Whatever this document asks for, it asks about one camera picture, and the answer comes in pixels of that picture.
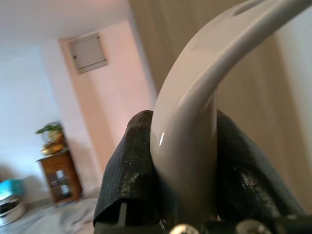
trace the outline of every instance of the green plant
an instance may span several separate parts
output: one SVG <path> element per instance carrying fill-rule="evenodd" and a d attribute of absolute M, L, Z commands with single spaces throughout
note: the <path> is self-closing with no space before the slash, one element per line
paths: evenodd
<path fill-rule="evenodd" d="M 59 131 L 62 130 L 62 126 L 60 124 L 56 124 L 56 125 L 47 124 L 43 128 L 37 130 L 35 133 L 41 134 L 47 131 L 56 131 L 56 130 L 59 130 Z"/>

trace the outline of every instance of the floor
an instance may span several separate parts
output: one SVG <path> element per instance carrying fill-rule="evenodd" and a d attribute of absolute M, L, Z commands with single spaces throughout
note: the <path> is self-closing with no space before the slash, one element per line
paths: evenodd
<path fill-rule="evenodd" d="M 0 227 L 1 234 L 93 234 L 93 214 L 97 198 L 71 202 L 57 208 L 45 206 L 29 210 L 19 220 Z"/>

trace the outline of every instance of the wooden cabinet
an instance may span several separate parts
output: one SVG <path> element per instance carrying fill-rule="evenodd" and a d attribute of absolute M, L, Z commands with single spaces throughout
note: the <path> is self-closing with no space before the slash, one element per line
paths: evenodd
<path fill-rule="evenodd" d="M 78 201 L 82 187 L 69 150 L 39 160 L 55 204 Z"/>

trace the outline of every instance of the white curved handle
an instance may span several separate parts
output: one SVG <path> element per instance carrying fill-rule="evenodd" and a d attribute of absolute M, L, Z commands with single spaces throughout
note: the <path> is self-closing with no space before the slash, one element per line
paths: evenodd
<path fill-rule="evenodd" d="M 151 154 L 160 176 L 203 219 L 214 214 L 215 89 L 245 54 L 311 4 L 251 0 L 235 6 L 204 26 L 169 72 L 153 115 Z"/>

